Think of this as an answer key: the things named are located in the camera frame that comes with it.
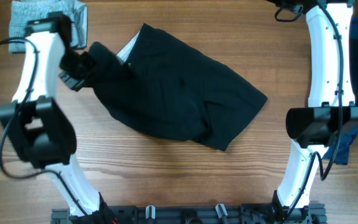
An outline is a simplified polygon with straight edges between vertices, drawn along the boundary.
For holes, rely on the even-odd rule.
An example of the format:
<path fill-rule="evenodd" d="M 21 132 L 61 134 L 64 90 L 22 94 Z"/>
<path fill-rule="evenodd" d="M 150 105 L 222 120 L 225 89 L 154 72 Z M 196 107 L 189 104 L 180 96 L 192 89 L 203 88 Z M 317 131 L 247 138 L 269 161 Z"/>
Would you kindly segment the black shorts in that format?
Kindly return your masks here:
<path fill-rule="evenodd" d="M 267 101 L 225 64 L 147 24 L 123 61 L 99 42 L 89 54 L 98 100 L 114 119 L 156 138 L 225 151 Z"/>

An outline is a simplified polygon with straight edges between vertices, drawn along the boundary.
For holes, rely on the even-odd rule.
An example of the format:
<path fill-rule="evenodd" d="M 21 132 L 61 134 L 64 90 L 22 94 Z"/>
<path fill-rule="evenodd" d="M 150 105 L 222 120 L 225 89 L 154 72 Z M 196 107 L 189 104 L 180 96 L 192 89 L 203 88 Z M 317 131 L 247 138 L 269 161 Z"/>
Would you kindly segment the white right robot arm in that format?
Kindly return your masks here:
<path fill-rule="evenodd" d="M 266 223 L 317 223 L 310 205 L 316 174 L 324 181 L 334 165 L 344 131 L 358 125 L 349 65 L 353 1 L 274 2 L 278 12 L 306 17 L 311 41 L 308 105 L 286 117 L 291 151 L 284 178 L 266 209 Z"/>

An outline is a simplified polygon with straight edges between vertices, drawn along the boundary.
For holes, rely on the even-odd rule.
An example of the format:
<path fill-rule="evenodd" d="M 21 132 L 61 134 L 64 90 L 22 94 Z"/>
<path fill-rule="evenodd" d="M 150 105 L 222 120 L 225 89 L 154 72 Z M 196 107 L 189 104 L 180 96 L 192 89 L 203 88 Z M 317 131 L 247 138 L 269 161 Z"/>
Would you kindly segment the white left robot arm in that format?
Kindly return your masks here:
<path fill-rule="evenodd" d="M 16 180 L 47 174 L 69 206 L 72 223 L 118 223 L 101 194 L 90 184 L 76 158 L 76 134 L 55 101 L 57 80 L 78 91 L 92 79 L 96 62 L 86 52 L 71 48 L 71 19 L 61 11 L 29 21 L 22 37 L 9 37 L 0 45 L 25 45 L 21 80 L 8 105 L 0 107 L 4 128 L 0 140 L 0 170 Z M 6 139 L 32 174 L 9 173 L 2 161 Z"/>

